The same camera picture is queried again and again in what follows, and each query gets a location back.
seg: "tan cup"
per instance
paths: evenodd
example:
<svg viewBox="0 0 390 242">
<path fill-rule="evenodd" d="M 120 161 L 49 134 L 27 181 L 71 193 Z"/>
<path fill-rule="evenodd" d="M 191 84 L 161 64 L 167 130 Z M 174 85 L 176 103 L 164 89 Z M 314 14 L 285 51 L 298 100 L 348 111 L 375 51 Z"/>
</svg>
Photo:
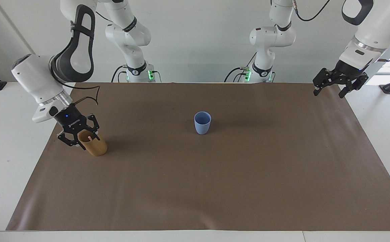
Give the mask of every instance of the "tan cup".
<svg viewBox="0 0 390 242">
<path fill-rule="evenodd" d="M 94 139 L 94 135 L 92 132 L 83 130 L 82 132 L 78 133 L 78 140 L 80 143 L 86 147 L 86 150 L 93 156 L 101 156 L 104 155 L 107 152 L 108 146 L 105 140 L 98 135 L 98 137 L 101 140 Z"/>
</svg>

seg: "cup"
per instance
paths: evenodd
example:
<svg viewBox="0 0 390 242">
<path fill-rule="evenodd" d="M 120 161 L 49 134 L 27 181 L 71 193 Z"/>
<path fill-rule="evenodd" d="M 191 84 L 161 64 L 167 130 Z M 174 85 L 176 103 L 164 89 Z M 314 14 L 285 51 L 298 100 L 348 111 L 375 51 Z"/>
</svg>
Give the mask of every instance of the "cup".
<svg viewBox="0 0 390 242">
<path fill-rule="evenodd" d="M 198 112 L 194 117 L 195 130 L 198 134 L 206 134 L 210 128 L 211 115 L 208 112 Z"/>
<path fill-rule="evenodd" d="M 92 132 L 83 130 L 78 133 L 78 140 L 84 145 L 86 150 L 93 156 L 101 156 L 107 152 L 108 146 L 105 140 L 98 135 L 101 140 L 95 139 Z"/>
</svg>

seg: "green led light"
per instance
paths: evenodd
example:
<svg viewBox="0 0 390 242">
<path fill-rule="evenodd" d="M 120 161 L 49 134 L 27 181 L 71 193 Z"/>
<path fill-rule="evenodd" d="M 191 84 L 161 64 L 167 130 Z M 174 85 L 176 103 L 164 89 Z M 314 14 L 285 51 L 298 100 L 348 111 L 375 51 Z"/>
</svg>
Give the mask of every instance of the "green led light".
<svg viewBox="0 0 390 242">
<path fill-rule="evenodd" d="M 155 76 L 153 75 L 153 72 L 149 71 L 149 79 L 153 80 L 154 78 L 155 78 Z"/>
<path fill-rule="evenodd" d="M 250 76 L 252 75 L 252 72 L 249 71 L 247 74 L 246 74 L 246 81 L 249 82 L 250 81 Z"/>
</svg>

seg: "white table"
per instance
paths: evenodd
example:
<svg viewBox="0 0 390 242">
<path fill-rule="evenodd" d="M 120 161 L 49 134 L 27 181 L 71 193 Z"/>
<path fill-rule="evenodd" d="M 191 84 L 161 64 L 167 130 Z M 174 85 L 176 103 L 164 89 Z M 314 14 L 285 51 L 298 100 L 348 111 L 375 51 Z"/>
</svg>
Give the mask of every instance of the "white table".
<svg viewBox="0 0 390 242">
<path fill-rule="evenodd" d="M 347 100 L 390 173 L 390 95 L 366 86 Z M 55 126 L 33 123 L 36 108 L 18 83 L 0 91 L 0 241 L 390 241 L 390 232 L 4 232 Z"/>
</svg>

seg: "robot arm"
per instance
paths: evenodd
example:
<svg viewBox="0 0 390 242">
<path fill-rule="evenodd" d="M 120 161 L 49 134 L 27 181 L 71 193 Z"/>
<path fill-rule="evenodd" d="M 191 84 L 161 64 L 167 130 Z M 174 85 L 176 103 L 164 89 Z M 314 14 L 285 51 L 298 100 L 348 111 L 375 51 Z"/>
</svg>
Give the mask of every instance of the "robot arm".
<svg viewBox="0 0 390 242">
<path fill-rule="evenodd" d="M 247 81 L 265 82 L 275 59 L 270 48 L 291 46 L 295 42 L 296 33 L 290 20 L 293 10 L 292 0 L 273 0 L 269 16 L 275 26 L 256 28 L 251 32 L 250 43 L 255 46 L 257 55 Z"/>
<path fill-rule="evenodd" d="M 368 80 L 364 70 L 390 48 L 390 1 L 346 0 L 343 18 L 358 31 L 341 54 L 334 70 L 322 69 L 313 80 L 315 95 L 327 86 L 344 84 L 340 98 L 359 90 Z"/>
<path fill-rule="evenodd" d="M 130 82 L 154 82 L 153 66 L 144 60 L 140 46 L 147 46 L 152 39 L 150 31 L 132 14 L 128 0 L 100 0 L 104 3 L 113 24 L 106 28 L 106 37 L 123 53 L 127 62 L 127 80 Z"/>
<path fill-rule="evenodd" d="M 71 22 L 72 37 L 66 48 L 54 57 L 26 55 L 12 68 L 12 74 L 38 103 L 32 120 L 39 123 L 55 118 L 63 131 L 58 138 L 69 146 L 85 147 L 78 140 L 82 130 L 97 136 L 100 128 L 95 115 L 83 116 L 64 91 L 65 82 L 87 81 L 93 74 L 92 45 L 95 31 L 95 0 L 61 0 L 61 10 Z M 93 127 L 86 124 L 92 120 Z"/>
</svg>

